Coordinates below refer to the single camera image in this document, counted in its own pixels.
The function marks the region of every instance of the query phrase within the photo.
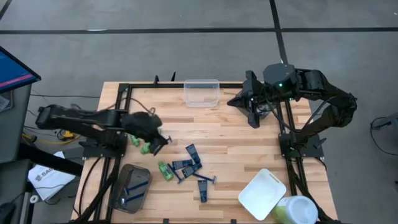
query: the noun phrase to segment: green plastic toy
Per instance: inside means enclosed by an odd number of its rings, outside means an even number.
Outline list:
[[[141,149],[141,154],[148,154],[149,153],[149,142],[144,143],[144,146]]]
[[[167,181],[173,179],[173,173],[170,171],[169,167],[164,162],[159,162],[159,170]]]
[[[132,144],[135,145],[136,147],[138,147],[139,146],[139,139],[136,138],[135,136],[131,135],[131,134],[129,134],[129,136],[130,136],[130,140],[131,140]]]

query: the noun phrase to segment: white plastic tray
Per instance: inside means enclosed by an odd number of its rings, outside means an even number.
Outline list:
[[[257,220],[264,220],[286,193],[286,186],[269,170],[261,169],[238,196],[239,202]]]

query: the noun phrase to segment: butcher block tabletop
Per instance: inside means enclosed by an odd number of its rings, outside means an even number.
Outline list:
[[[99,110],[115,103],[119,84],[104,83]],[[185,104],[183,88],[133,89],[133,98],[147,108],[156,108],[156,114],[163,122],[162,134],[171,136],[173,142],[153,156],[142,155],[142,144],[135,147],[129,141],[126,154],[121,160],[121,168],[125,164],[133,164],[149,169],[152,182],[142,210],[135,214],[113,210],[112,223],[162,223],[164,218],[168,218],[170,223],[230,223],[231,219],[237,219],[238,223],[260,223],[238,202],[238,195],[264,168],[285,184],[285,196],[290,195],[286,163],[278,143],[278,120],[269,114],[261,120],[260,128],[250,127],[245,115],[226,104],[240,90],[221,88],[220,101],[214,108],[189,108]],[[295,125],[301,128],[311,115],[310,105],[307,100],[291,101],[290,104]],[[130,113],[135,111],[143,109],[131,101]],[[282,111],[287,121],[283,104]],[[200,202],[198,178],[191,176],[178,185],[176,177],[167,182],[159,171],[159,161],[171,163],[191,159],[185,149],[190,144],[195,145],[203,165],[197,173],[207,177],[217,176],[215,185],[208,182],[207,203]],[[95,160],[96,158],[91,158],[85,161],[75,208],[79,206],[82,185]],[[88,178],[82,211],[98,192],[103,164],[104,159],[101,159]],[[326,214],[337,218],[325,167],[312,158],[304,159],[303,164],[310,193]],[[101,219],[105,218],[108,199],[109,190],[103,199]],[[77,214],[73,213],[72,219],[76,217]],[[261,223],[276,221],[272,215],[268,215]]]

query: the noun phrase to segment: gray floor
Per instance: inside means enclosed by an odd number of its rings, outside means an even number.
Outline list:
[[[282,27],[398,26],[398,2],[278,0]],[[171,27],[272,27],[264,0],[13,0],[0,29],[135,29]],[[322,133],[331,191],[340,220],[347,223],[396,223],[398,157],[383,154],[371,141],[369,123],[398,111],[398,32],[283,34],[289,63],[317,68],[329,81],[358,98],[351,124]],[[0,45],[39,73],[32,89],[40,94],[99,96],[105,81],[217,78],[241,81],[245,70],[261,74],[280,61],[273,33],[257,34],[97,34],[2,35]],[[98,100],[31,97],[29,109],[57,103],[96,109]],[[312,103],[312,109],[319,105]],[[34,125],[27,115],[26,125]],[[392,130],[375,133],[380,145],[398,153]],[[79,156],[76,144],[53,147]],[[38,203],[34,223],[66,222],[77,184],[56,195],[57,205]]]

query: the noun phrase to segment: monitor screen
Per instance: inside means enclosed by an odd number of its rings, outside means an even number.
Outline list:
[[[0,49],[0,93],[40,80],[40,77],[4,49]]]

